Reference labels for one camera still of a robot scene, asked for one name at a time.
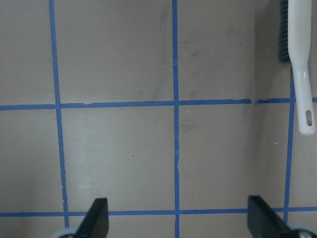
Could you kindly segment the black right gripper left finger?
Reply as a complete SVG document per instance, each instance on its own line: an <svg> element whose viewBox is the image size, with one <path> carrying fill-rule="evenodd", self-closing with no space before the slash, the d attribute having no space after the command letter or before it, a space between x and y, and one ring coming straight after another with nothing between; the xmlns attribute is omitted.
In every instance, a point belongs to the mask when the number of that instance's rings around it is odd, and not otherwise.
<svg viewBox="0 0 317 238"><path fill-rule="evenodd" d="M109 231L107 198L96 198L78 228L56 232L54 238L106 238Z"/></svg>

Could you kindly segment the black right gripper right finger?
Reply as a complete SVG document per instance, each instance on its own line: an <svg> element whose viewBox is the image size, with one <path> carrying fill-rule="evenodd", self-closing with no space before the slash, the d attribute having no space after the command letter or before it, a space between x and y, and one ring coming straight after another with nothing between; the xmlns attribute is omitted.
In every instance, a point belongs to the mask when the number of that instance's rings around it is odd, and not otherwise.
<svg viewBox="0 0 317 238"><path fill-rule="evenodd" d="M254 238L315 238L305 228L291 228L258 195L248 196L247 227Z"/></svg>

